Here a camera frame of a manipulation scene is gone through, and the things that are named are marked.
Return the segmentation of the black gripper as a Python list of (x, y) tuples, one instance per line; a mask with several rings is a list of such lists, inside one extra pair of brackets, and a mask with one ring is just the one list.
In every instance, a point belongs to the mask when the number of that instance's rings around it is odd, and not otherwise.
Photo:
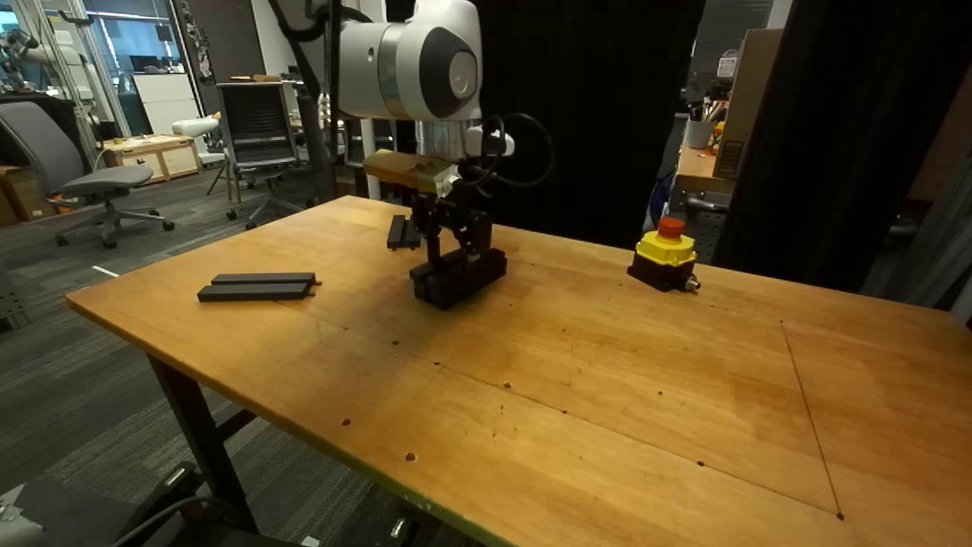
[(448, 197), (423, 193), (414, 201), (414, 224), (427, 238), (427, 256), (431, 264), (444, 264), (440, 231), (450, 231), (463, 258), (481, 258), (492, 245), (492, 218), (470, 204), (470, 190), (457, 187)]

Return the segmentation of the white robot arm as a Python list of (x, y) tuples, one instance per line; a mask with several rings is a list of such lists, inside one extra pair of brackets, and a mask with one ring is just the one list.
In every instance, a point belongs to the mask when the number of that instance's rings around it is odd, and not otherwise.
[(487, 156), (481, 109), (484, 40), (481, 12), (470, 0), (416, 0), (406, 21), (372, 21), (344, 0), (309, 0), (309, 17), (296, 27), (281, 0), (268, 0), (293, 56), (303, 73), (303, 43), (333, 40), (335, 61), (325, 66), (333, 99), (356, 118), (427, 123), (427, 151), (444, 162), (450, 177), (431, 181), (430, 208), (414, 222), (430, 238), (437, 262), (437, 231), (450, 229), (463, 258), (481, 258), (492, 242), (489, 222), (459, 204), (459, 162)]

